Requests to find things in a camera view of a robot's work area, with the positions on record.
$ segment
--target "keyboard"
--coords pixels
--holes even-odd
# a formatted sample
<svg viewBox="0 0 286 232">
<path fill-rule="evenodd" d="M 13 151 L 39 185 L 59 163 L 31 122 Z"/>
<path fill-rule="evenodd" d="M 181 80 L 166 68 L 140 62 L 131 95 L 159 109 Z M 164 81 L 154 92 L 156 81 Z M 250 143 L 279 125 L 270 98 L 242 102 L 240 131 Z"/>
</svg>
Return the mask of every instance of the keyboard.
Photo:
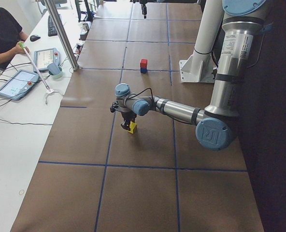
<svg viewBox="0 0 286 232">
<path fill-rule="evenodd" d="M 48 27 L 48 33 L 47 33 L 48 36 L 57 35 L 57 30 L 55 28 L 55 25 L 50 15 L 48 16 L 48 19 L 47 19 L 47 27 Z"/>
</svg>

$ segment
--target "robotic arm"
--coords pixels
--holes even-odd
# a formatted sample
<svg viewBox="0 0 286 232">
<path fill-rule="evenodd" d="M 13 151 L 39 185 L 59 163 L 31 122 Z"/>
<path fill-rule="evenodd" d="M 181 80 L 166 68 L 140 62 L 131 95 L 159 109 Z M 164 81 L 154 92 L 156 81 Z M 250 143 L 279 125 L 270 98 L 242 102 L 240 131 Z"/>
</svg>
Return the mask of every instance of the robotic arm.
<svg viewBox="0 0 286 232">
<path fill-rule="evenodd" d="M 133 0 L 133 3 L 137 1 L 141 4 L 142 14 L 144 15 L 144 18 L 146 18 L 146 15 L 147 15 L 146 4 L 148 3 L 148 0 Z"/>
<path fill-rule="evenodd" d="M 130 130 L 131 123 L 137 115 L 144 116 L 148 111 L 156 111 L 184 123 L 196 125 L 196 137 L 199 142 L 211 150 L 221 150 L 227 147 L 234 139 L 235 134 L 223 121 L 214 117 L 205 117 L 204 110 L 183 105 L 159 96 L 143 96 L 133 93 L 130 87 L 121 83 L 115 87 L 116 102 L 111 106 L 111 112 L 119 111 L 124 122 L 125 130 Z"/>
<path fill-rule="evenodd" d="M 226 34 L 211 103 L 204 110 L 159 96 L 140 97 L 122 83 L 115 88 L 116 102 L 111 107 L 111 112 L 121 112 L 124 118 L 122 127 L 129 131 L 137 115 L 144 116 L 153 110 L 196 125 L 196 137 L 205 148 L 218 151 L 228 147 L 237 136 L 237 99 L 252 40 L 263 30 L 271 5 L 272 1 L 265 0 L 260 5 L 255 0 L 223 0 L 222 28 Z"/>
</svg>

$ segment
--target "blue joint cap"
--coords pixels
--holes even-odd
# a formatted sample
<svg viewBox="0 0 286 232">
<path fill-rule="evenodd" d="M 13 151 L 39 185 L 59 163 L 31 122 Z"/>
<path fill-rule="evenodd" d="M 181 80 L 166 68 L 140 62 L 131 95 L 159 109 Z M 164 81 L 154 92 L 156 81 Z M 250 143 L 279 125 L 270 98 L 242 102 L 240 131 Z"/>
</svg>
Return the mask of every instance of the blue joint cap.
<svg viewBox="0 0 286 232">
<path fill-rule="evenodd" d="M 223 0 L 224 11 L 232 16 L 243 16 L 256 11 L 266 0 Z"/>
<path fill-rule="evenodd" d="M 137 100 L 132 105 L 132 111 L 139 116 L 144 116 L 149 111 L 149 103 L 143 99 Z"/>
<path fill-rule="evenodd" d="M 203 147 L 213 151 L 228 147 L 234 139 L 226 123 L 214 117 L 207 117 L 197 125 L 196 137 Z"/>
<path fill-rule="evenodd" d="M 121 83 L 115 87 L 115 95 L 117 97 L 122 97 L 130 93 L 129 85 Z"/>
</svg>

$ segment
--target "green handle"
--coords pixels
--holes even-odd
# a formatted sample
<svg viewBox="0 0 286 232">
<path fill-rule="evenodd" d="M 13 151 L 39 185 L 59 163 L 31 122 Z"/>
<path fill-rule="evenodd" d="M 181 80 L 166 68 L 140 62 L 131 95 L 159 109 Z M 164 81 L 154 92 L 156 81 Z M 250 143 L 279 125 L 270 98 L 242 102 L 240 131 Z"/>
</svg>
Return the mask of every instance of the green handle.
<svg viewBox="0 0 286 232">
<path fill-rule="evenodd" d="M 19 42 L 18 44 L 21 46 L 21 48 L 24 49 L 25 46 L 24 46 L 24 44 L 22 42 Z"/>
</svg>

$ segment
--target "woman's arm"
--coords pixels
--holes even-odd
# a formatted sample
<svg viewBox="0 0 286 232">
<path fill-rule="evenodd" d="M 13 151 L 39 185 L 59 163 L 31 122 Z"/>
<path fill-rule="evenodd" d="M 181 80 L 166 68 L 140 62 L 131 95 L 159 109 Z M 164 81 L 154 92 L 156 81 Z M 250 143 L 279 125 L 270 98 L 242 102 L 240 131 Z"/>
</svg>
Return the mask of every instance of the woman's arm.
<svg viewBox="0 0 286 232">
<path fill-rule="evenodd" d="M 19 45 L 19 42 L 17 42 L 16 46 L 11 48 L 9 51 L 0 53 L 0 64 L 7 62 L 9 60 L 12 60 L 12 58 L 16 54 L 24 54 L 24 53 L 25 51 L 21 48 L 21 46 Z"/>
<path fill-rule="evenodd" d="M 21 38 L 22 41 L 26 41 L 26 39 L 28 38 L 28 35 L 25 32 L 21 31 L 19 33 L 19 37 Z"/>
</svg>

